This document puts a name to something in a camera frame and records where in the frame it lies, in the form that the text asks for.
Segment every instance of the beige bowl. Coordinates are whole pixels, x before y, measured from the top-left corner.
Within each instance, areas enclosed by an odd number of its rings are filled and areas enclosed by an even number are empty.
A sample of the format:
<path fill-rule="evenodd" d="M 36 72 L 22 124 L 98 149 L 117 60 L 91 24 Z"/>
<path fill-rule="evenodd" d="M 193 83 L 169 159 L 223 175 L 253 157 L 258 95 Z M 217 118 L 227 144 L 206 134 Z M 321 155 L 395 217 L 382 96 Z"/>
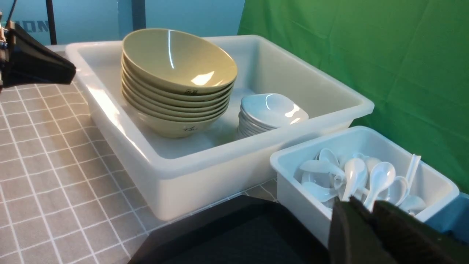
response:
<path fill-rule="evenodd" d="M 202 102 L 191 102 L 191 101 L 182 101 L 177 99 L 172 99 L 165 97 L 161 94 L 155 93 L 153 90 L 147 89 L 144 86 L 138 84 L 135 80 L 128 78 L 127 75 L 123 74 L 122 79 L 125 80 L 128 86 L 137 89 L 139 92 L 145 95 L 145 97 L 151 98 L 160 103 L 177 106 L 177 107 L 187 107 L 187 108 L 202 108 L 202 107 L 213 107 L 217 108 L 223 104 L 225 101 L 230 100 L 231 92 L 233 91 L 233 84 L 228 88 L 228 90 L 221 96 L 211 100 L 211 101 L 202 101 Z"/>
<path fill-rule="evenodd" d="M 139 76 L 173 93 L 217 92 L 238 74 L 235 61 L 223 49 L 181 31 L 137 30 L 124 38 L 122 50 Z"/>
<path fill-rule="evenodd" d="M 183 94 L 177 94 L 177 93 L 169 93 L 160 89 L 160 87 L 149 84 L 145 82 L 143 79 L 139 78 L 138 75 L 128 67 L 124 59 L 122 59 L 121 67 L 122 67 L 122 74 L 126 76 L 127 79 L 132 79 L 134 82 L 140 84 L 141 86 L 145 87 L 146 89 L 154 93 L 160 94 L 167 98 L 172 98 L 172 99 L 181 100 L 181 101 L 194 101 L 194 102 L 211 101 L 220 97 L 224 93 L 226 93 L 229 89 L 231 89 L 232 84 L 233 84 L 233 83 L 228 84 L 228 86 L 219 90 L 216 93 L 210 93 L 210 94 L 205 94 L 205 95 L 183 95 Z"/>
<path fill-rule="evenodd" d="M 140 119 L 144 121 L 147 126 L 153 129 L 153 131 L 155 131 L 157 134 L 166 138 L 183 138 L 196 132 L 204 131 L 225 112 L 223 111 L 218 116 L 199 122 L 170 121 L 147 114 L 146 109 L 142 108 L 138 103 L 127 96 L 124 90 L 121 90 L 121 92 L 127 103 L 129 103 L 130 106 L 137 110 Z"/>
<path fill-rule="evenodd" d="M 138 104 L 153 110 L 155 112 L 165 114 L 168 116 L 179 116 L 179 117 L 204 117 L 204 116 L 210 116 L 212 114 L 216 114 L 220 111 L 222 111 L 225 106 L 229 103 L 229 101 L 226 101 L 224 104 L 219 106 L 218 108 L 215 108 L 213 110 L 205 111 L 205 112 L 198 112 L 198 113 L 188 113 L 188 112 L 179 112 L 179 111 L 172 111 L 168 110 L 163 107 L 159 107 L 155 100 L 152 100 L 151 98 L 145 97 L 145 95 L 141 94 L 138 90 L 133 89 L 132 87 L 129 87 L 125 80 L 122 80 L 122 89 L 125 90 L 128 96 L 130 96 L 133 100 L 135 100 Z"/>
<path fill-rule="evenodd" d="M 130 98 L 134 104 L 137 104 L 138 106 L 140 106 L 140 109 L 144 109 L 145 110 L 144 112 L 147 115 L 156 117 L 158 119 L 168 120 L 168 121 L 176 121 L 176 122 L 200 122 L 200 121 L 205 121 L 205 120 L 208 120 L 208 119 L 212 119 L 213 117 L 216 117 L 220 114 L 223 114 L 228 108 L 228 104 L 226 104 L 226 106 L 222 110 L 220 110 L 220 111 L 218 111 L 214 114 L 208 115 L 208 116 L 200 116 L 200 117 L 169 116 L 169 115 L 165 115 L 165 114 L 153 111 L 153 110 L 145 107 L 144 105 L 140 104 L 138 101 L 134 100 L 129 95 L 129 93 L 126 91 L 125 88 L 121 89 L 121 91 L 122 91 L 123 94 L 126 95 L 126 97 L 125 97 L 126 99 Z"/>

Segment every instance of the stack of bowls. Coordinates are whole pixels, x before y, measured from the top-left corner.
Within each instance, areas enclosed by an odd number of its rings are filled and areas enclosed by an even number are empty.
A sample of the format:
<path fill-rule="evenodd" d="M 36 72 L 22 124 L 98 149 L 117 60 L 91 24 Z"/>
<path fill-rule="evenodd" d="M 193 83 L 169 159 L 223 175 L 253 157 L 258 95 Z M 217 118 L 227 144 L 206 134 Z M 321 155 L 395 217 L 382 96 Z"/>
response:
<path fill-rule="evenodd" d="M 288 97 L 278 93 L 243 97 L 238 117 L 237 135 L 239 139 L 302 122 L 309 118 L 308 113 Z"/>
<path fill-rule="evenodd" d="M 187 137 L 227 110 L 238 69 L 221 48 L 168 29 L 144 29 L 122 41 L 121 92 L 157 134 Z"/>

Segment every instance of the green fabric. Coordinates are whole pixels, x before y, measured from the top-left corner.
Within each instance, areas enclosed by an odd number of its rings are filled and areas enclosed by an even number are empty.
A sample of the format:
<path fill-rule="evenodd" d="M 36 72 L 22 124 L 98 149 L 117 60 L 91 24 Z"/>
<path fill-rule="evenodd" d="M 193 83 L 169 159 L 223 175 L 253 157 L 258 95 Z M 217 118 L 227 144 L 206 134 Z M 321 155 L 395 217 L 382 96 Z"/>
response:
<path fill-rule="evenodd" d="M 468 0 L 246 0 L 263 36 L 375 103 L 371 127 L 469 192 Z"/>

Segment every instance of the white plastic tub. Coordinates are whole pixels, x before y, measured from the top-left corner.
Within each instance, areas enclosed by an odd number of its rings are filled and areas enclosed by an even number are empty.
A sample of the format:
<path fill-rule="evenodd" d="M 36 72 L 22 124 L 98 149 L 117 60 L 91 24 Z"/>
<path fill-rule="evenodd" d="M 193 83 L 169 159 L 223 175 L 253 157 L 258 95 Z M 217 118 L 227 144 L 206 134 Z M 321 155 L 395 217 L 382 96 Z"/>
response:
<path fill-rule="evenodd" d="M 298 170 L 304 161 L 315 157 L 323 148 L 331 149 L 342 160 L 356 152 L 377 157 L 393 164 L 398 176 L 406 175 L 412 154 L 378 132 L 358 126 L 283 149 L 271 156 L 271 165 L 278 173 L 277 199 L 327 247 L 332 212 L 303 188 L 302 173 Z M 459 189 L 421 161 L 410 194 L 418 195 L 427 204 L 427 208 L 415 216 L 424 222 L 456 198 Z"/>
<path fill-rule="evenodd" d="M 373 103 L 327 74 L 258 36 L 215 37 L 239 75 L 226 113 L 205 132 L 166 139 L 152 132 L 120 93 L 121 42 L 66 48 L 77 67 L 91 116 L 136 186 L 162 220 L 170 220 L 275 177 L 270 155 L 349 127 Z M 281 93 L 310 120 L 235 141 L 241 98 Z"/>

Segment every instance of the gray tiled countertop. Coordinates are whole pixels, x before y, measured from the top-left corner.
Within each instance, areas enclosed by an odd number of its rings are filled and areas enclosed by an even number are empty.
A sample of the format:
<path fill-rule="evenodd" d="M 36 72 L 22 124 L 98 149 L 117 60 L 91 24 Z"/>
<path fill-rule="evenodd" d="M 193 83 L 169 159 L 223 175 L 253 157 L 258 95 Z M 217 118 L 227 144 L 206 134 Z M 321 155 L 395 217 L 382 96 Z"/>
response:
<path fill-rule="evenodd" d="M 5 89 L 0 115 L 0 264 L 123 264 L 167 224 L 147 206 L 74 83 Z M 275 200 L 276 185 L 243 194 Z"/>

